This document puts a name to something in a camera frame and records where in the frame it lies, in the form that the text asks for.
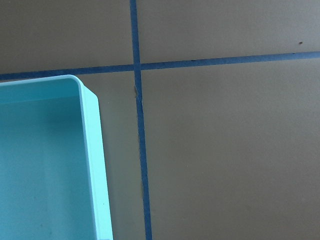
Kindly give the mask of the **blue tape strip lengthwise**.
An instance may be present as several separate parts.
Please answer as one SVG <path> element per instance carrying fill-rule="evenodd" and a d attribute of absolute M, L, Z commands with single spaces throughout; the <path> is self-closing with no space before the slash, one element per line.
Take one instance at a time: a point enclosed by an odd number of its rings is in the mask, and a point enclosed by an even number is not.
<path fill-rule="evenodd" d="M 132 35 L 132 53 L 133 53 L 133 71 L 134 71 L 134 85 L 136 90 L 136 111 L 137 111 L 137 130 L 139 141 L 139 159 L 142 182 L 142 201 L 144 213 L 144 229 L 145 238 L 151 240 L 152 222 L 151 222 L 151 208 L 149 195 L 149 180 L 148 180 L 148 161 L 146 152 L 146 136 L 145 136 L 145 122 L 143 109 L 143 89 L 141 76 L 141 60 L 140 60 L 140 44 L 138 31 L 138 11 L 137 2 L 131 0 L 130 2 L 130 19 L 131 19 L 131 35 Z"/>

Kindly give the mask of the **light blue plastic bin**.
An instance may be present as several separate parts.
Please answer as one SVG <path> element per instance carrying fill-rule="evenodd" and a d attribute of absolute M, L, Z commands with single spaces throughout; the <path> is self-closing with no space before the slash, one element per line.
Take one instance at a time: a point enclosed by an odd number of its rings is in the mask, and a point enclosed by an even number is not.
<path fill-rule="evenodd" d="M 113 238 L 99 102 L 76 76 L 0 85 L 0 237 Z"/>

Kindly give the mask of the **blue tape strip crosswise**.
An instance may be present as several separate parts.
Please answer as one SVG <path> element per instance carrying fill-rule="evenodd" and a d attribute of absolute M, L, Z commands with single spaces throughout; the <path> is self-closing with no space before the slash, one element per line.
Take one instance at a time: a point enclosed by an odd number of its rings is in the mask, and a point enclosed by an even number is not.
<path fill-rule="evenodd" d="M 207 59 L 141 63 L 139 65 L 139 69 L 146 71 L 146 70 L 203 67 L 203 66 L 230 65 L 230 64 L 242 64 L 242 63 L 276 62 L 276 61 L 289 61 L 289 60 L 300 60 L 300 59 L 318 59 L 319 57 L 320 57 L 319 51 L 263 54 L 263 55 L 248 55 L 248 56 L 233 56 L 233 57 L 219 57 L 219 58 L 207 58 Z M 46 78 L 46 77 L 53 77 L 53 76 L 60 76 L 60 75 L 90 75 L 90 74 L 104 74 L 104 73 L 117 73 L 117 72 L 133 72 L 135 67 L 136 67 L 135 64 L 124 64 L 124 65 L 107 65 L 107 66 L 95 66 L 95 67 L 83 67 L 83 68 L 67 68 L 67 69 L 2 73 L 0 75 L 0 80 L 3 82 L 3 81 L 10 81 L 10 80 L 18 80 L 18 79 Z"/>

